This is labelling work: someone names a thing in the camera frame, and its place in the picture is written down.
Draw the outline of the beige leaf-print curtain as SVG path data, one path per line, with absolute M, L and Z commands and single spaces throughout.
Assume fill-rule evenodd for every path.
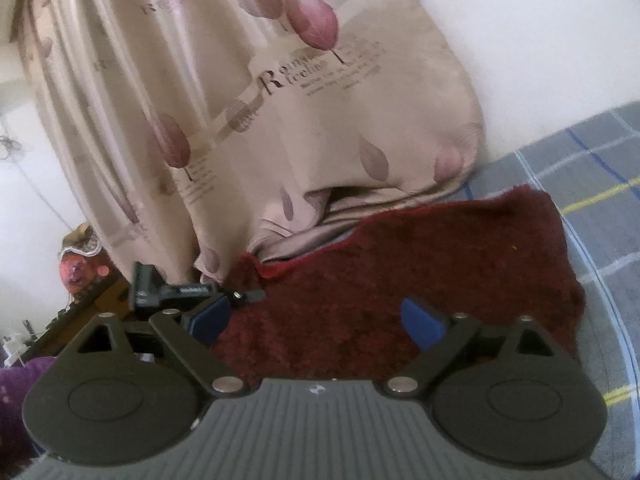
M 220 282 L 454 192 L 484 142 L 419 0 L 16 0 L 44 130 L 108 255 Z

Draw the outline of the dark red fluffy cloth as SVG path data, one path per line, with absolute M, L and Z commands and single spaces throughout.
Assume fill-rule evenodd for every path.
M 232 314 L 212 348 L 251 384 L 393 375 L 419 352 L 400 322 L 406 298 L 489 325 L 528 314 L 570 353 L 586 304 L 560 215 L 527 186 L 377 214 L 293 260 L 246 255 L 226 284 L 265 293 Z

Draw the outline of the grey plaid bed sheet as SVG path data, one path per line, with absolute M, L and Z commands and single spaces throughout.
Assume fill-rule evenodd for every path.
M 565 128 L 480 168 L 450 200 L 487 200 L 520 184 L 547 192 L 586 293 L 578 356 L 608 407 L 593 461 L 639 473 L 639 105 Z

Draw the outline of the pink doll with hat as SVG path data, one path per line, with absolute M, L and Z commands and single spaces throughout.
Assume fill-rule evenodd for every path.
M 58 274 L 72 296 L 114 272 L 111 258 L 88 222 L 81 223 L 63 237 L 58 253 Z

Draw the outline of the purple fabric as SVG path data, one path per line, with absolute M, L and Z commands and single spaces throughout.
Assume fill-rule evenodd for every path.
M 23 422 L 27 393 L 51 367 L 55 358 L 45 356 L 24 366 L 2 368 L 1 376 L 1 478 L 13 478 L 34 456 L 35 448 Z

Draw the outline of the dark wooden side table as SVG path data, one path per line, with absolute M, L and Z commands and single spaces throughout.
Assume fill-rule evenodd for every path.
M 70 305 L 58 312 L 46 330 L 22 354 L 23 362 L 42 356 L 57 356 L 98 314 L 113 313 L 118 318 L 129 314 L 129 282 L 120 274 L 94 280 Z

